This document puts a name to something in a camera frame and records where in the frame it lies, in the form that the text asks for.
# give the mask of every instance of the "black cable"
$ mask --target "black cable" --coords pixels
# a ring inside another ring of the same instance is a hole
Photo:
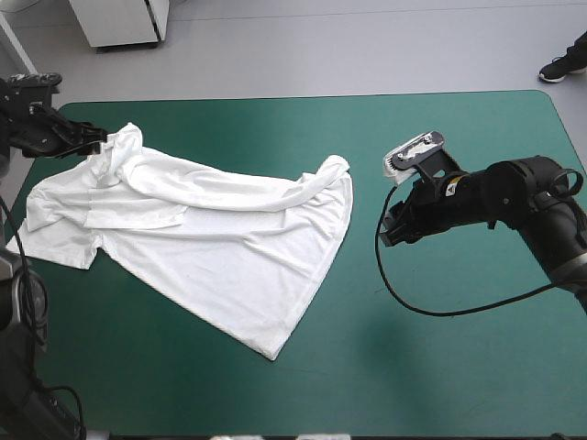
[[[15,240],[17,241],[17,246],[18,246],[18,253],[20,254],[20,261],[22,264],[23,275],[24,275],[24,279],[25,279],[25,301],[23,301],[23,304],[25,306],[25,312],[28,315],[30,330],[33,335],[33,338],[31,339],[32,347],[30,350],[31,351],[31,353],[30,353],[30,356],[31,356],[30,370],[32,371],[35,366],[35,351],[36,351],[35,344],[36,344],[36,338],[37,338],[37,314],[35,313],[35,302],[33,301],[33,289],[32,289],[32,284],[30,282],[30,272],[28,270],[28,261],[27,261],[27,256],[25,255],[25,249],[23,249],[23,247],[22,247],[22,241],[20,241],[20,235],[18,234],[17,224],[16,224],[15,219],[13,218],[12,214],[10,214],[10,210],[8,209],[8,206],[6,206],[6,203],[5,203],[4,199],[2,198],[2,196],[0,196],[0,205],[2,206],[2,210],[6,214],[6,220],[8,220],[8,223],[10,224],[10,227],[12,228],[12,230],[14,232]]]
[[[67,385],[59,385],[57,387],[43,387],[43,390],[45,391],[68,391],[73,398],[75,399],[75,403],[77,405],[77,414],[78,414],[78,418],[80,419],[80,425],[82,426],[82,428],[85,427],[85,423],[83,422],[83,407],[82,407],[82,399],[80,399],[80,396],[78,395],[78,393],[72,388],[72,387],[68,387]]]
[[[10,214],[10,211],[8,210],[8,206],[6,206],[6,203],[5,203],[4,199],[2,198],[2,196],[0,196],[0,205],[2,206],[2,210],[6,214],[6,220],[8,220],[8,223],[10,224],[10,227],[12,227],[12,230],[14,232],[15,240],[17,241],[17,246],[18,246],[18,253],[20,254],[20,259],[21,259],[22,267],[23,267],[23,275],[24,275],[24,279],[25,279],[25,299],[26,299],[25,302],[27,304],[27,305],[25,305],[25,309],[26,309],[26,312],[29,314],[28,319],[30,321],[30,327],[31,327],[30,330],[34,336],[33,338],[31,338],[32,347],[31,347],[31,365],[30,365],[30,372],[34,376],[36,340],[38,338],[38,335],[37,335],[37,315],[36,315],[35,304],[34,304],[33,296],[32,296],[33,291],[32,291],[32,284],[30,282],[30,271],[28,270],[28,261],[27,261],[27,256],[25,255],[25,249],[22,246],[22,241],[20,240],[20,235],[18,234],[17,224],[16,224],[12,214]],[[42,391],[46,391],[46,392],[68,391],[73,396],[73,398],[75,399],[75,402],[77,404],[77,411],[78,411],[80,426],[82,428],[85,428],[85,423],[83,422],[82,400],[80,399],[80,396],[78,395],[78,393],[72,387],[68,387],[66,385],[60,385],[57,387],[45,387],[42,384],[42,382],[40,380],[38,380],[36,377],[34,377],[33,379],[34,379],[33,381],[37,384],[37,386]]]
[[[587,280],[565,280],[565,281],[561,281],[561,282],[553,282],[553,283],[545,284],[544,286],[538,287],[537,289],[534,289],[533,291],[529,291],[527,293],[522,293],[521,295],[513,296],[511,298],[506,298],[506,299],[498,301],[498,302],[491,302],[489,304],[485,304],[480,307],[473,307],[470,309],[456,310],[454,312],[435,312],[435,311],[430,311],[430,310],[426,310],[426,309],[420,309],[419,307],[415,307],[412,304],[410,304],[409,302],[407,302],[406,300],[404,300],[393,289],[389,280],[387,280],[387,276],[385,275],[385,270],[383,268],[382,258],[381,258],[381,254],[380,254],[380,250],[379,250],[379,240],[380,240],[379,239],[379,232],[380,232],[382,224],[383,224],[383,218],[385,217],[385,213],[387,212],[387,206],[389,204],[389,201],[392,198],[393,193],[395,193],[395,190],[397,190],[396,186],[394,186],[387,194],[387,197],[385,197],[385,202],[383,203],[382,214],[379,217],[379,222],[377,223],[377,229],[375,230],[375,257],[377,258],[377,267],[379,268],[379,273],[381,274],[383,282],[385,283],[385,287],[387,288],[389,293],[403,307],[405,307],[408,310],[411,310],[412,312],[416,312],[417,314],[425,314],[426,316],[436,316],[436,317],[449,317],[449,316],[462,316],[464,314],[476,314],[478,312],[484,312],[486,310],[495,309],[495,308],[501,307],[503,305],[516,303],[518,301],[522,301],[527,298],[531,298],[531,297],[536,296],[542,292],[549,291],[549,290],[554,289],[556,287],[568,286],[571,284],[587,285]]]

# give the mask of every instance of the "gray floor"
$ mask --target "gray floor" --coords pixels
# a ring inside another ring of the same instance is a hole
[[[158,49],[102,54],[66,0],[9,20],[38,70],[63,74],[57,105],[539,89],[587,164],[587,75],[537,81],[587,29],[587,0],[177,0]],[[5,181],[9,202],[27,166]]]

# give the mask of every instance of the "wrinkled fabric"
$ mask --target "wrinkled fabric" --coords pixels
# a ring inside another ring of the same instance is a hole
[[[346,234],[348,169],[330,156],[297,181],[225,172],[143,147],[128,124],[102,154],[36,185],[18,232],[28,256],[78,269],[101,248],[274,360]],[[17,252],[14,238],[7,247]]]

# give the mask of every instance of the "shirt sleeve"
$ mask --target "shirt sleeve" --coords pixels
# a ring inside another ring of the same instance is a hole
[[[27,257],[46,259],[76,269],[89,269],[101,246],[101,236],[66,218],[34,231],[28,230],[25,220],[18,234]],[[6,248],[18,253],[17,241],[12,238]]]

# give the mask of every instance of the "black shoe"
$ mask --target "black shoe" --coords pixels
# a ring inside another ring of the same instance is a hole
[[[565,56],[555,58],[548,66],[544,66],[540,70],[538,78],[547,83],[560,83],[565,79],[567,73],[584,72],[587,72],[587,67],[584,65],[577,65]]]

